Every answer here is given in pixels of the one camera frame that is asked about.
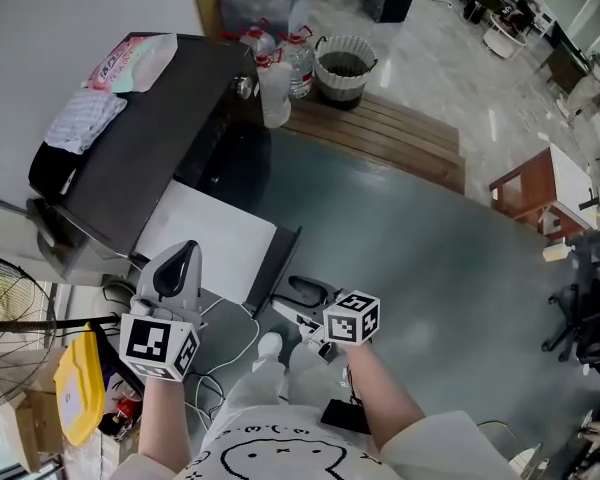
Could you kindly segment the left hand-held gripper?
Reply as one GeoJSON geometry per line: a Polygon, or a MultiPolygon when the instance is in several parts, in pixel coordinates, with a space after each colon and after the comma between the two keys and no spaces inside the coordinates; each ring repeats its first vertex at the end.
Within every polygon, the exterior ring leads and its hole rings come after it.
{"type": "Polygon", "coordinates": [[[184,379],[200,346],[201,277],[195,240],[169,246],[144,266],[120,324],[119,356],[134,373],[184,379]]]}

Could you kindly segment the person's right forearm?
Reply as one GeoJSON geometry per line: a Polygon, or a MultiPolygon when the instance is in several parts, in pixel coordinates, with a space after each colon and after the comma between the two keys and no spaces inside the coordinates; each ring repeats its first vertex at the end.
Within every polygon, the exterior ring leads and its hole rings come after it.
{"type": "Polygon", "coordinates": [[[423,420],[425,413],[389,374],[366,342],[345,346],[351,378],[364,407],[376,448],[381,451],[394,437],[423,420]]]}

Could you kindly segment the person's left forearm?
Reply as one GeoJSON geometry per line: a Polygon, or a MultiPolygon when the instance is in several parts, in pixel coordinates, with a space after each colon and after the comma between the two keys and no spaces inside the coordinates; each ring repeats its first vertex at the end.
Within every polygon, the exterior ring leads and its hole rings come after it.
{"type": "Polygon", "coordinates": [[[182,383],[147,378],[138,452],[175,473],[191,460],[182,383]]]}

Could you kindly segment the person's white shoe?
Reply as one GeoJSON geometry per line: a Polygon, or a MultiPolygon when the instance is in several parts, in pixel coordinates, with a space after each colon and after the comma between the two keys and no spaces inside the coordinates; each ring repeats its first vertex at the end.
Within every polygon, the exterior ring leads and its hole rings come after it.
{"type": "Polygon", "coordinates": [[[283,348],[283,339],[279,333],[267,332],[259,340],[257,345],[258,358],[264,360],[279,359],[283,348]]]}

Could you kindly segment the black waist pouch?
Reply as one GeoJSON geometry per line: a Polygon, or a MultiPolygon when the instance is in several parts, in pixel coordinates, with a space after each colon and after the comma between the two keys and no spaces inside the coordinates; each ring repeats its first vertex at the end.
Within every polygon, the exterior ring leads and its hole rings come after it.
{"type": "Polygon", "coordinates": [[[371,434],[364,408],[361,405],[342,400],[330,400],[322,413],[320,422],[353,433],[371,434]]]}

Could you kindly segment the red can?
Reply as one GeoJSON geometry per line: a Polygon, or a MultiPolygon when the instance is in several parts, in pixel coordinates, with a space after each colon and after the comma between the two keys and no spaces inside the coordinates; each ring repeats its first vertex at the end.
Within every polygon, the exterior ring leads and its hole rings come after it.
{"type": "Polygon", "coordinates": [[[142,412],[142,398],[135,392],[122,394],[116,402],[119,417],[125,420],[135,420],[142,412]]]}

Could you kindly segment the yellow lidded bin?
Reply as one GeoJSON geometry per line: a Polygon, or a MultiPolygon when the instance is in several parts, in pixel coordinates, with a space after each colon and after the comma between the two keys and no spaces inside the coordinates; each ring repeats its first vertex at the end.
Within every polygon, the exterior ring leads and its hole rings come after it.
{"type": "Polygon", "coordinates": [[[87,323],[66,347],[53,380],[64,436],[82,445],[97,429],[106,404],[103,372],[95,328],[87,323]]]}

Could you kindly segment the black folded cloth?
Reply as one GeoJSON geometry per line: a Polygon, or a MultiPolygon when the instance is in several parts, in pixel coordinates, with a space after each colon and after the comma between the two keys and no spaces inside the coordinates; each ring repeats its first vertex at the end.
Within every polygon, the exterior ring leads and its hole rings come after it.
{"type": "Polygon", "coordinates": [[[42,142],[30,165],[30,187],[53,205],[63,197],[63,189],[82,164],[82,155],[42,142]]]}

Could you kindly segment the wooden slatted platform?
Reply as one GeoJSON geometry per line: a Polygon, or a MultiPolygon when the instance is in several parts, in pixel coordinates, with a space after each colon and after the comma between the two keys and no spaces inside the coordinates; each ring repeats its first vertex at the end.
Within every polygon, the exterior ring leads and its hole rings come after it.
{"type": "Polygon", "coordinates": [[[339,109],[314,90],[292,102],[284,128],[465,193],[458,129],[386,98],[365,92],[354,108],[339,109]]]}

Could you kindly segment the checked folded cloth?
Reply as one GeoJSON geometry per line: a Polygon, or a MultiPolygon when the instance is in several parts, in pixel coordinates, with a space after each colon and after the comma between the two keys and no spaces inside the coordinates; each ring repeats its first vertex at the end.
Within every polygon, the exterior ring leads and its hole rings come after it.
{"type": "Polygon", "coordinates": [[[50,147],[81,155],[126,105],[126,100],[113,93],[82,88],[53,120],[44,135],[44,142],[50,147]]]}

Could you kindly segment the large cardboard box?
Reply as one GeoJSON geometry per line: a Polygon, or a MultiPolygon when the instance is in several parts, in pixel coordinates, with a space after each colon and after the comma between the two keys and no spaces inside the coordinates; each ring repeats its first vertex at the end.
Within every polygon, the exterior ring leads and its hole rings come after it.
{"type": "Polygon", "coordinates": [[[47,361],[23,392],[24,400],[15,409],[18,459],[29,473],[40,470],[43,456],[64,452],[53,376],[65,351],[64,346],[50,350],[47,361]]]}

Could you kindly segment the trash bin with white liner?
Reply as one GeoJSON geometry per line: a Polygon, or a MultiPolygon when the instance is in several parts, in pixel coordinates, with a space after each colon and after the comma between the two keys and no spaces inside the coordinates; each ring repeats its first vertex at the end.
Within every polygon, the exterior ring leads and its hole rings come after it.
{"type": "Polygon", "coordinates": [[[314,80],[326,105],[351,110],[362,99],[378,63],[375,50],[358,36],[321,36],[314,47],[314,80]]]}

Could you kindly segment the red-brown wooden chair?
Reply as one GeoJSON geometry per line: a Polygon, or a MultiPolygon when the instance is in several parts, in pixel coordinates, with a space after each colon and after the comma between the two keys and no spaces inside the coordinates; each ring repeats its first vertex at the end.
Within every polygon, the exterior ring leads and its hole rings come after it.
{"type": "Polygon", "coordinates": [[[491,207],[550,241],[598,229],[591,177],[550,145],[493,181],[491,207]]]}

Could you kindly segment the black office chair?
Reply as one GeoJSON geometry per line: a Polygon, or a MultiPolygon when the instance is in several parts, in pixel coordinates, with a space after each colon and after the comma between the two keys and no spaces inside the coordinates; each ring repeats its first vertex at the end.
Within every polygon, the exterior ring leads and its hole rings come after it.
{"type": "Polygon", "coordinates": [[[583,366],[600,376],[600,279],[587,286],[570,284],[551,294],[549,305],[561,311],[564,325],[541,345],[543,352],[552,352],[564,345],[558,361],[567,362],[572,352],[583,366]]]}

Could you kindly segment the clear plastic storage box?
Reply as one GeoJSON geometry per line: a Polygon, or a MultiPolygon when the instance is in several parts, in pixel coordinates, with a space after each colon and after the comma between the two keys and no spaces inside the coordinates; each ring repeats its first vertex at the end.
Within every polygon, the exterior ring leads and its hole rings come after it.
{"type": "Polygon", "coordinates": [[[261,25],[275,40],[308,24],[311,0],[218,0],[222,30],[242,34],[261,25]]]}

